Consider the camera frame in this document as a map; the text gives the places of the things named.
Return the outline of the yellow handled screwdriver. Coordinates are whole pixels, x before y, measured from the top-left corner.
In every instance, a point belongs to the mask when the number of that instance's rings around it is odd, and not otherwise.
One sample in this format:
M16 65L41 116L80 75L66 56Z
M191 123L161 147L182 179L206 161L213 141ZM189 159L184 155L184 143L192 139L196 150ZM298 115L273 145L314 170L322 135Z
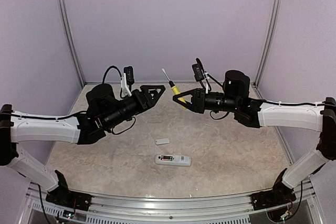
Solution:
M174 84L174 82L169 78L169 76L167 75L165 69L162 68L161 70L162 70L162 72L164 73L164 75L166 76L166 78L167 78L167 80L168 80L168 82L169 82L170 88L171 88L171 90L173 91L174 95L178 95L178 94L180 94L180 91L178 90L178 88L177 88L177 86ZM181 98L178 98L178 100L181 101L181 102L183 102L183 103L186 103L185 100L184 100L184 98L182 98L182 97L181 97Z

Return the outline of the white battery cover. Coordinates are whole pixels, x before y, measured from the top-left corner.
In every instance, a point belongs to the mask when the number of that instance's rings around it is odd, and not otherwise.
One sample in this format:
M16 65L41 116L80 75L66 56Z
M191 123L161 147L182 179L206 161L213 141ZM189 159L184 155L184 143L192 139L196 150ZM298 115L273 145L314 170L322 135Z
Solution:
M169 138L161 138L161 139L155 140L156 145L165 145L165 144L169 144L169 143L170 143Z

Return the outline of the white remote control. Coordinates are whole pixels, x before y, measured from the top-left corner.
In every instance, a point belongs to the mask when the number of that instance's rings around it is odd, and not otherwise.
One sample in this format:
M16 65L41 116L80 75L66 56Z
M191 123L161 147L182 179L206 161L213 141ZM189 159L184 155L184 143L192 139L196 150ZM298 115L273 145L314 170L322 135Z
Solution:
M174 158L172 161L162 161L161 156L163 156L163 154L157 154L155 156L155 163L158 165L190 167L192 164L192 159L189 156L164 155L164 156L173 156Z

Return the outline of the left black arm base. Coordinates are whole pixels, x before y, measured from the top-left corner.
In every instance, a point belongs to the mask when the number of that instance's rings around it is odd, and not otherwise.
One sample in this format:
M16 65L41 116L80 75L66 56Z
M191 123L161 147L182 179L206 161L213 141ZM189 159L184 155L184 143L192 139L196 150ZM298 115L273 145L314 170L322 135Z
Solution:
M92 195L70 190L64 175L57 170L55 170L55 173L57 175L58 184L55 189L48 191L46 201L56 205L72 208L73 210L79 209L88 211Z

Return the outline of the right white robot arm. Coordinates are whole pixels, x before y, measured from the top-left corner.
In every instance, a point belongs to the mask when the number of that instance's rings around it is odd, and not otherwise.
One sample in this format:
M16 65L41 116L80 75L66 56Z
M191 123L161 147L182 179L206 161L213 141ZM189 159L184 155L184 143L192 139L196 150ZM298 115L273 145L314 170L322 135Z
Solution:
M233 113L234 119L252 128L296 127L320 134L319 143L279 175L269 192L273 205L281 204L306 177L329 161L335 160L335 99L322 102L283 103L249 97L250 78L238 70L225 73L223 92L197 88L176 94L173 101L186 109L203 114L209 111Z

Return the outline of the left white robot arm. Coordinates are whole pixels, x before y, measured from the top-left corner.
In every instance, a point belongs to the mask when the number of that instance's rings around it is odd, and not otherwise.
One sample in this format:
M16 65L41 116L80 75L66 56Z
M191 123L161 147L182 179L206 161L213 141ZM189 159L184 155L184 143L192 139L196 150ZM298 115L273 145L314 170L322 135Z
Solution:
M1 166L7 166L34 180L66 206L73 201L63 174L51 170L19 147L20 142L49 141L91 145L125 121L153 108L165 86L143 85L118 100L110 84L95 86L86 94L88 108L65 116L43 116L13 111L12 105L1 108Z

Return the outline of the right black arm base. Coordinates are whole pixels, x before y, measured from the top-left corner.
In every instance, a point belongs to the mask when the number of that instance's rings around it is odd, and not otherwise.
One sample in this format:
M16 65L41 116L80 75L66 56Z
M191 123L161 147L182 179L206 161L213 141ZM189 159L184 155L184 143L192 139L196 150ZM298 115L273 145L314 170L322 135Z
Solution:
M254 210L261 210L280 206L290 201L295 201L294 189L290 189L282 183L282 177L287 169L285 168L277 177L272 189L260 191L250 195Z

